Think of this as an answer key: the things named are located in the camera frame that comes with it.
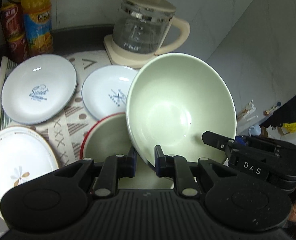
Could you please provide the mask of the white plate gold rim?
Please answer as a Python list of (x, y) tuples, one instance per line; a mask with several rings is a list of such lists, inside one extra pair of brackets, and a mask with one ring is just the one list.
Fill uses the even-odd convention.
[(58, 168), (53, 150), (37, 132), (22, 126), (0, 131), (0, 201), (13, 187)]

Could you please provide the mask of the red can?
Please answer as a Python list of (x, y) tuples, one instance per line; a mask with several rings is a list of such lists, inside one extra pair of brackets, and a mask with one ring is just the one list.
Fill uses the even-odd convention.
[(24, 32), (22, 7), (19, 4), (11, 3), (2, 6), (0, 9), (1, 23), (5, 38), (8, 40)]
[(29, 58), (29, 49), (25, 32), (8, 39), (12, 59), (16, 63), (21, 63)]

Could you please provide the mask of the white plate bakery print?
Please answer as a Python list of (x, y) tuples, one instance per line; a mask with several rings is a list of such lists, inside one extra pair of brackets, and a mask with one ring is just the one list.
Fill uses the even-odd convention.
[(138, 71), (121, 65), (109, 65), (91, 72), (85, 79), (82, 101), (93, 118), (124, 112), (129, 88)]

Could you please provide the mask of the white plate sweet print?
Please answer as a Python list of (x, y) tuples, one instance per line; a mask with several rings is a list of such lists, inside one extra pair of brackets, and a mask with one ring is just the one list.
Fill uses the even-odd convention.
[(63, 110), (76, 85), (76, 70), (69, 60), (54, 54), (35, 56), (19, 64), (6, 78), (2, 108), (19, 124), (39, 124)]

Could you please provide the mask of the green bowl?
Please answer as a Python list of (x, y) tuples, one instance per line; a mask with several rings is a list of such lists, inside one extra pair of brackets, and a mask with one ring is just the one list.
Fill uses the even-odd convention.
[[(111, 155), (126, 155), (132, 146), (128, 135), (126, 115), (118, 113), (97, 122), (87, 133), (80, 150), (80, 158), (92, 158), (103, 162)], [(119, 179), (120, 189), (171, 189), (173, 182), (159, 178), (155, 172), (137, 156), (136, 176)]]
[(223, 151), (202, 141), (204, 132), (234, 138), (237, 121), (232, 96), (220, 75), (201, 59), (168, 53), (145, 64), (131, 83), (126, 103), (131, 142), (154, 166), (154, 148), (196, 162), (224, 163)]

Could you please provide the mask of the red can upper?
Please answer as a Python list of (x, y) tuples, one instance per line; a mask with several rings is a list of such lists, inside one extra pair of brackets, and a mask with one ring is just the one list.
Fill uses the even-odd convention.
[(19, 4), (11, 3), (2, 6), (0, 9), (1, 23), (5, 38), (8, 40), (24, 32), (22, 7)]

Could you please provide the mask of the glass electric kettle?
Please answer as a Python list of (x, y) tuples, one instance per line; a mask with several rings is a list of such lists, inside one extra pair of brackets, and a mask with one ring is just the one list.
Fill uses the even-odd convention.
[[(190, 34), (186, 20), (175, 16), (176, 7), (167, 0), (121, 0), (112, 39), (120, 48), (136, 54), (161, 55), (179, 48)], [(167, 46), (164, 39), (173, 26), (178, 38)]]

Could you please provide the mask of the patterned table cloth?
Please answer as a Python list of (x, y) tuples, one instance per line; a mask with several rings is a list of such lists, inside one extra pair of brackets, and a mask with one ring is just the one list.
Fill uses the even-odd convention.
[[(85, 109), (81, 89), (86, 77), (92, 71), (110, 65), (106, 51), (85, 51), (65, 56), (75, 67), (77, 85), (75, 93), (64, 109), (50, 120), (27, 127), (36, 131), (51, 146), (59, 166), (66, 166), (79, 160), (81, 145), (88, 131), (98, 122)], [(6, 78), (17, 66), (8, 57), (3, 56), (0, 63), (0, 131), (19, 124), (11, 120), (2, 110), (1, 93)]]

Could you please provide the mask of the red can lower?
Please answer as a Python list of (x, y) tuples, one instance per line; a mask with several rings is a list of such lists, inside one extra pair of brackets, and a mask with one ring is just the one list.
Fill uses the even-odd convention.
[(12, 59), (16, 63), (21, 63), (29, 58), (29, 49), (25, 32), (8, 39)]

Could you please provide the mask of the red black bowl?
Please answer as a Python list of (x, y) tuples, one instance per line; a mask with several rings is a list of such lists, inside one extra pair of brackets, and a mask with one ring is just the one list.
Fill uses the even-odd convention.
[(131, 145), (126, 114), (113, 114), (89, 130), (81, 145), (80, 159), (92, 158), (95, 162), (102, 162), (111, 155), (127, 155)]

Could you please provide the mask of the orange juice bottle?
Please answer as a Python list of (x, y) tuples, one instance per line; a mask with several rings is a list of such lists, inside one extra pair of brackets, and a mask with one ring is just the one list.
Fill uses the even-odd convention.
[(51, 0), (21, 0), (30, 56), (53, 52)]

